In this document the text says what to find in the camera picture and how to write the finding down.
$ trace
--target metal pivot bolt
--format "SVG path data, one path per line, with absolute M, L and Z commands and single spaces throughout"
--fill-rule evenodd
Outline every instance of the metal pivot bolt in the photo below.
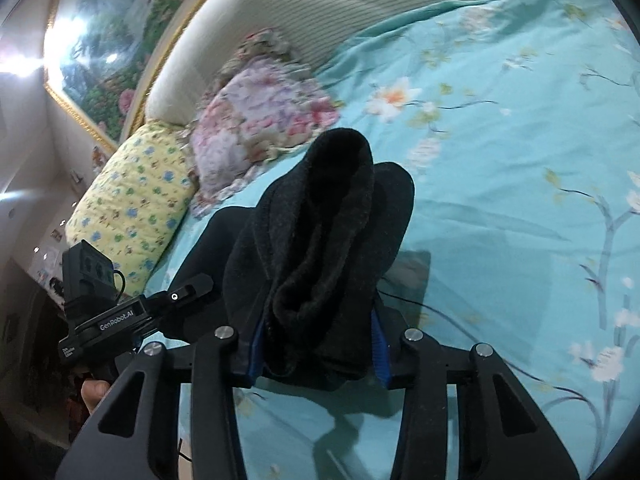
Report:
M 219 326 L 216 331 L 213 333 L 218 339 L 229 339 L 234 334 L 234 329 L 232 326 Z
M 156 341 L 145 345 L 145 347 L 142 349 L 142 351 L 146 355 L 158 355 L 161 350 L 162 350 L 162 345 Z
M 494 349 L 492 348 L 491 345 L 487 343 L 480 343 L 476 345 L 476 353 L 480 357 L 489 357 L 491 354 L 494 353 Z
M 407 328 L 404 331 L 404 337 L 408 341 L 420 341 L 420 339 L 424 337 L 424 334 L 422 333 L 422 330 L 418 328 Z

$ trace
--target human hand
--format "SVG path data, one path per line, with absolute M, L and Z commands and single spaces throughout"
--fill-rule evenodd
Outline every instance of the human hand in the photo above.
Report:
M 84 400 L 87 409 L 89 410 L 89 414 L 94 412 L 98 403 L 109 391 L 109 388 L 110 386 L 107 381 L 87 379 L 82 383 L 80 394 L 82 395 L 82 400 Z

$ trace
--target yellow floral pillow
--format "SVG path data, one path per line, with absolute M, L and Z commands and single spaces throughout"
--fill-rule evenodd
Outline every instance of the yellow floral pillow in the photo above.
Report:
M 195 188 L 175 132 L 162 121 L 142 126 L 110 158 L 66 223 L 70 245 L 87 240 L 141 294 L 184 215 Z

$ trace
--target white padded headboard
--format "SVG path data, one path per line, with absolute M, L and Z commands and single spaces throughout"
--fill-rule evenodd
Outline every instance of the white padded headboard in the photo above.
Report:
M 278 27 L 314 68 L 350 35 L 442 0 L 207 0 L 186 27 L 146 102 L 146 118 L 186 124 L 214 74 L 248 34 Z

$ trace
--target bed sheet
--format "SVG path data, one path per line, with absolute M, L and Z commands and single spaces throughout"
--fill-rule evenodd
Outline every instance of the bed sheet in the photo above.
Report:
M 443 344 L 494 346 L 585 478 L 640 402 L 640 48 L 615 6 L 443 2 L 352 37 L 318 77 L 338 126 L 415 181 L 383 299 Z M 302 156 L 224 205 L 255 205 Z M 147 293 L 207 219 L 184 219 Z M 402 398 L 370 378 L 333 394 L 267 380 L 236 391 L 249 478 L 388 478 Z M 183 433 L 188 416 L 185 403 Z

